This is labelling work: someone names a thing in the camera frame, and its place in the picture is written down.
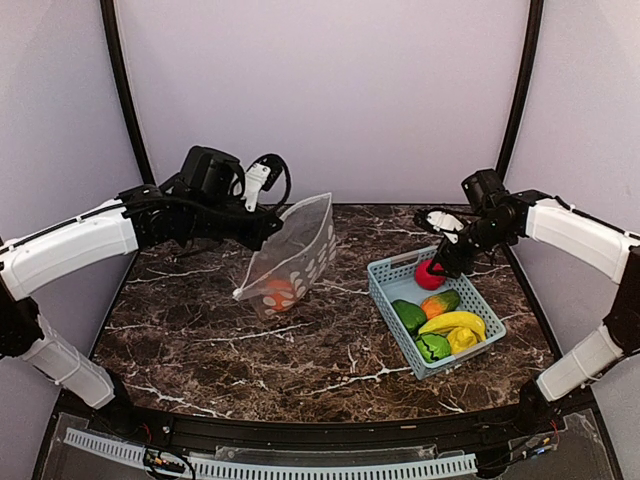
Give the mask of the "red toy apple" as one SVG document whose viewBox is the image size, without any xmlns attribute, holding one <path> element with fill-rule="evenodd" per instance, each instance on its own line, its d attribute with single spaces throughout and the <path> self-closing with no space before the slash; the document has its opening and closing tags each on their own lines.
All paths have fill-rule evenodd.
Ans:
<svg viewBox="0 0 640 480">
<path fill-rule="evenodd" d="M 444 276 L 431 276 L 429 274 L 426 273 L 425 271 L 425 267 L 426 264 L 425 262 L 428 260 L 425 260 L 423 262 L 421 262 L 416 270 L 415 270 L 415 274 L 414 274 L 414 280 L 416 282 L 416 284 L 418 286 L 420 286 L 421 288 L 425 289 L 425 290 L 429 290 L 429 291 L 434 291 L 437 290 L 438 288 L 440 288 L 445 282 L 447 277 Z"/>
</svg>

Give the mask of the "clear dotted zip top bag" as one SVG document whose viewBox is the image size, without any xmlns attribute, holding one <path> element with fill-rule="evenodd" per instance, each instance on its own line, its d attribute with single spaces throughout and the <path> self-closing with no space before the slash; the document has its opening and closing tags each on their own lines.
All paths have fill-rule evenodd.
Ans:
<svg viewBox="0 0 640 480">
<path fill-rule="evenodd" d="M 263 296 L 269 281 L 289 281 L 295 291 L 295 305 L 336 256 L 337 238 L 331 193 L 295 203 L 284 211 L 281 219 L 283 228 L 253 254 L 244 281 L 233 292 L 236 301 L 249 302 L 261 318 L 284 313 L 265 313 Z"/>
</svg>

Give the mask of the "orange toy orange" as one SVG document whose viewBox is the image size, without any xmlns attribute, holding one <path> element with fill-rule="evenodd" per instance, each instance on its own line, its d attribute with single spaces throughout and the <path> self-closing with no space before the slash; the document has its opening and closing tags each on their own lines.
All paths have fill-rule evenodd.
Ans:
<svg viewBox="0 0 640 480">
<path fill-rule="evenodd" d="M 285 312 L 294 305 L 295 300 L 295 291 L 289 281 L 274 279 L 267 283 L 263 296 L 266 314 Z"/>
</svg>

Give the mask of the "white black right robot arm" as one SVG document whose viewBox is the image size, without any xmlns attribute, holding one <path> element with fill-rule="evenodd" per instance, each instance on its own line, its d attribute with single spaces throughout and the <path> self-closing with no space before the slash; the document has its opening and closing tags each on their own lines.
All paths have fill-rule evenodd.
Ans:
<svg viewBox="0 0 640 480">
<path fill-rule="evenodd" d="M 551 284 L 571 293 L 579 313 L 598 313 L 583 339 L 533 380 L 526 399 L 510 413 L 521 434 L 534 432 L 549 405 L 639 352 L 639 236 L 597 219 L 558 196 L 538 190 L 511 193 L 492 169 L 463 180 L 470 213 L 434 207 L 416 215 L 422 228 L 441 236 L 430 272 L 458 278 L 478 256 L 530 241 L 526 253 L 548 250 L 543 261 Z"/>
</svg>

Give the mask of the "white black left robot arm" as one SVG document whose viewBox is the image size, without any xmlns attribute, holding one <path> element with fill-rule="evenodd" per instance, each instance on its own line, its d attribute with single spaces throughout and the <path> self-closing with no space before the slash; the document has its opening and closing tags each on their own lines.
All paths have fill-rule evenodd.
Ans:
<svg viewBox="0 0 640 480">
<path fill-rule="evenodd" d="M 20 358 L 79 397 L 120 436 L 141 427 L 140 412 L 103 367 L 58 334 L 33 298 L 40 288 L 103 260 L 174 241 L 233 240 L 251 251 L 278 232 L 285 204 L 259 196 L 291 174 L 277 154 L 248 168 L 225 152 L 189 151 L 181 170 L 159 186 L 143 184 L 98 207 L 1 246 L 1 354 Z"/>
</svg>

